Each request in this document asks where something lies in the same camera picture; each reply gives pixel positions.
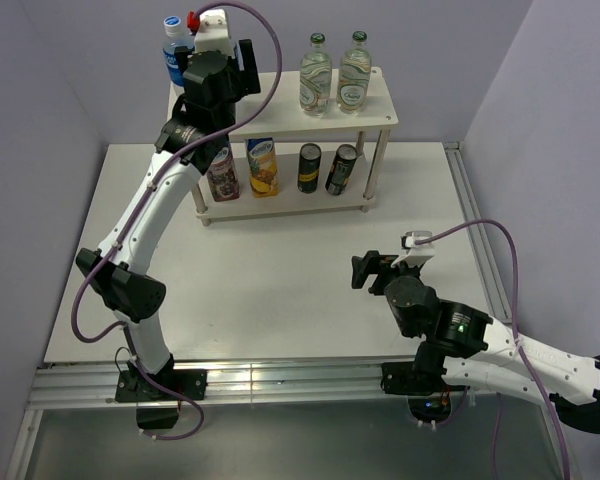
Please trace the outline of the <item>Pocari water bottle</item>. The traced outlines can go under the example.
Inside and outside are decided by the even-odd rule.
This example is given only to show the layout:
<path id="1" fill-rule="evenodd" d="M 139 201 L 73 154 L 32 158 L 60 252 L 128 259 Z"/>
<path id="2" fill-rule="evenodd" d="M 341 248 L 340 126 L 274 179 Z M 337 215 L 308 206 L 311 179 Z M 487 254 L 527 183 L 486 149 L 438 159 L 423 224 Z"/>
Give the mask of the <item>Pocari water bottle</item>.
<path id="1" fill-rule="evenodd" d="M 163 21 L 163 26 L 166 40 L 163 43 L 162 51 L 166 68 L 172 84 L 183 88 L 184 80 L 179 70 L 175 51 L 178 47 L 192 49 L 194 47 L 194 37 L 186 27 L 186 24 L 178 16 L 166 17 Z"/>
<path id="2" fill-rule="evenodd" d="M 236 60 L 237 66 L 238 66 L 238 70 L 242 71 L 243 70 L 243 60 L 242 60 L 242 54 L 241 54 L 239 42 L 234 42 L 234 56 L 235 56 L 235 60 Z"/>

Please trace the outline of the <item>green-cap glass bottle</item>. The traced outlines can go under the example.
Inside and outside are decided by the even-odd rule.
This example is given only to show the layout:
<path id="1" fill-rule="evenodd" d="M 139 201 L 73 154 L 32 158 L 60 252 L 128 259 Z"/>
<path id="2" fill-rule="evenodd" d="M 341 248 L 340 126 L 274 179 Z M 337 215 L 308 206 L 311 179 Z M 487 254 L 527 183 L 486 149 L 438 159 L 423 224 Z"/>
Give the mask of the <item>green-cap glass bottle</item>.
<path id="1" fill-rule="evenodd" d="M 340 110 L 347 114 L 359 112 L 366 100 L 372 70 L 367 39 L 366 32 L 355 31 L 352 47 L 340 60 L 336 100 Z"/>
<path id="2" fill-rule="evenodd" d="M 331 96 L 332 61 L 325 50 L 323 33 L 313 33 L 310 43 L 310 50 L 301 60 L 299 103 L 307 115 L 321 116 L 326 112 Z"/>

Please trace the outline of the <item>black Schweppes can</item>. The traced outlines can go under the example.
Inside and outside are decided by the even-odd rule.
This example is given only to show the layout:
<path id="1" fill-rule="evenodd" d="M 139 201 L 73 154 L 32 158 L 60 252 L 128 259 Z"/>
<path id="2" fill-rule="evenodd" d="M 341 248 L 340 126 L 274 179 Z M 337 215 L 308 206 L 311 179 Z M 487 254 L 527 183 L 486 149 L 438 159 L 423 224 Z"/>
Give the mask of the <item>black Schweppes can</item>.
<path id="1" fill-rule="evenodd" d="M 315 143 L 304 144 L 299 151 L 297 187 L 302 193 L 313 193 L 318 186 L 322 152 Z"/>
<path id="2" fill-rule="evenodd" d="M 342 144 L 337 148 L 325 183 L 330 195 L 338 196 L 346 190 L 357 158 L 358 152 L 353 145 Z"/>

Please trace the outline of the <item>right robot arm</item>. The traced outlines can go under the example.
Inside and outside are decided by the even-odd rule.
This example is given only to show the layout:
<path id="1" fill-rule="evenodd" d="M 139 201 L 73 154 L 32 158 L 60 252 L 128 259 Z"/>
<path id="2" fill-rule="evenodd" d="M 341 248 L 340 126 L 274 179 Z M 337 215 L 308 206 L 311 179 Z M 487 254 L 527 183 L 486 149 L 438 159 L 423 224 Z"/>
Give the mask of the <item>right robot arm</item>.
<path id="1" fill-rule="evenodd" d="M 382 365 L 387 394 L 429 396 L 474 387 L 538 405 L 551 403 L 565 425 L 600 434 L 600 355 L 550 347 L 493 316 L 438 297 L 420 266 L 376 250 L 355 256 L 351 286 L 386 299 L 400 334 L 419 345 L 410 361 Z"/>

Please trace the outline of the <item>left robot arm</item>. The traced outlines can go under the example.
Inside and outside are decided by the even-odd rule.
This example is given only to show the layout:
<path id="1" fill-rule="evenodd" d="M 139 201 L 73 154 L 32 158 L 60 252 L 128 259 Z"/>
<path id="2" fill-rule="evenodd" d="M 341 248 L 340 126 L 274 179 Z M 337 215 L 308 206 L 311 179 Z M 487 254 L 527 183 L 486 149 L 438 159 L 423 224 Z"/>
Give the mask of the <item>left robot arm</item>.
<path id="1" fill-rule="evenodd" d="M 92 288 L 113 312 L 131 353 L 130 379 L 152 399 L 180 386 L 159 319 L 166 286 L 147 271 L 180 203 L 239 127 L 236 103 L 261 90 L 251 41 L 238 48 L 237 55 L 177 49 L 184 91 L 154 143 L 144 180 L 98 248 L 76 256 L 85 277 L 80 288 Z"/>

